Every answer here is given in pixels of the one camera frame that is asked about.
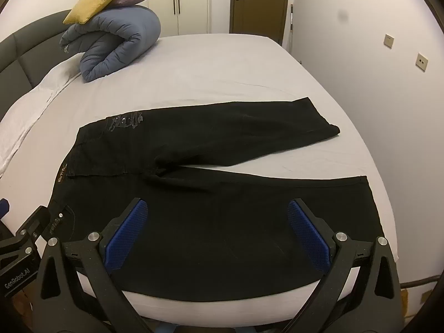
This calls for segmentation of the grey padded headboard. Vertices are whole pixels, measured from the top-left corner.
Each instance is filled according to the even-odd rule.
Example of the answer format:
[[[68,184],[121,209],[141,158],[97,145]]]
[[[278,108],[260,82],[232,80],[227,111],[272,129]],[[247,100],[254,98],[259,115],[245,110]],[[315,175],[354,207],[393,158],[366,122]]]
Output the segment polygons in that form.
[[[0,43],[0,117],[24,94],[38,86],[46,74],[72,56],[59,45],[68,11],[42,17]]]

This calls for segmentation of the yellow cushion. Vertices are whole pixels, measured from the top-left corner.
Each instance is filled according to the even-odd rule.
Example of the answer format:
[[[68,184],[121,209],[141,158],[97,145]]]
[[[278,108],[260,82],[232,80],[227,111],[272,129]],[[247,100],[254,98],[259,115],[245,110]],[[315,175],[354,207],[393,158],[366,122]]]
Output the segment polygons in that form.
[[[78,0],[63,20],[63,24],[86,24],[92,17],[102,11],[112,0]]]

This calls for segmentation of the blue rolled duvet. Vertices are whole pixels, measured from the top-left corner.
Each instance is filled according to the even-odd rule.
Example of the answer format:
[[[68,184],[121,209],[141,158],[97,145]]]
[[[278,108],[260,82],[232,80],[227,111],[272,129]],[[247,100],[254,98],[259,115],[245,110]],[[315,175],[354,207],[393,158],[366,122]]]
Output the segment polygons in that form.
[[[82,53],[80,73],[87,83],[130,65],[157,43],[159,17],[134,5],[101,11],[86,24],[68,27],[60,39],[66,53]]]

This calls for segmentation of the upper wall switch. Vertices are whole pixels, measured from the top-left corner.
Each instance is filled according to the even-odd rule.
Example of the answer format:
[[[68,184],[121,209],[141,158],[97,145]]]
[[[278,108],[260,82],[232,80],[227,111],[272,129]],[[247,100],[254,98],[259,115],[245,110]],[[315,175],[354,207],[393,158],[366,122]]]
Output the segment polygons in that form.
[[[394,37],[386,34],[384,37],[384,41],[383,41],[383,44],[385,45],[385,47],[392,49],[393,43],[394,43]]]

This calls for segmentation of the brown door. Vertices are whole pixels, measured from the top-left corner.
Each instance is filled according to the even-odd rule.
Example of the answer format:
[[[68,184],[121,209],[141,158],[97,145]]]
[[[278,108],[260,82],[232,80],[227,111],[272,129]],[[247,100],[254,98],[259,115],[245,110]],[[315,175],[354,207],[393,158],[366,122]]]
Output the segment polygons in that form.
[[[288,0],[231,0],[229,31],[283,41]]]

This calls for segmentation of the white folded sheet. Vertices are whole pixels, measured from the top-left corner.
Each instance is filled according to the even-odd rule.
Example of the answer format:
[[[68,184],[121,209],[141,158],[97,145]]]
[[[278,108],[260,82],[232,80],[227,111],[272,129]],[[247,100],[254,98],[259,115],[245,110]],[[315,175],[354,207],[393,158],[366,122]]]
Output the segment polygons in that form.
[[[77,53],[52,68],[40,84],[19,98],[1,120],[1,176],[20,148],[31,128],[40,119],[54,99],[80,76]]]

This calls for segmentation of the lower wall socket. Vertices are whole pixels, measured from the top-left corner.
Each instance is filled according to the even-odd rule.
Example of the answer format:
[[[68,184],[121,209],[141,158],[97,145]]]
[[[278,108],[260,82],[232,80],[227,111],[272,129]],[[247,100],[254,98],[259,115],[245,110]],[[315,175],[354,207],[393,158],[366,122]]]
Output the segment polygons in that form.
[[[421,69],[422,71],[426,71],[427,64],[428,64],[428,59],[425,56],[423,56],[422,54],[418,53],[416,61],[415,61],[415,65],[419,69]]]

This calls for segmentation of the black pants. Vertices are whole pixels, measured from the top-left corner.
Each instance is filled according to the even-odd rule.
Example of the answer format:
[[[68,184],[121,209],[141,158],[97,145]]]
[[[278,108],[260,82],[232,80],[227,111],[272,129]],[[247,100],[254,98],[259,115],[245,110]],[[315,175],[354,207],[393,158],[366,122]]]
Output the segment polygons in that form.
[[[148,221],[123,267],[121,289],[176,301],[232,301],[314,283],[287,220],[301,198],[334,231],[359,241],[383,233],[366,177],[295,180],[226,168],[339,134],[307,98],[141,110],[87,124],[62,162],[45,238],[102,231],[134,198]]]

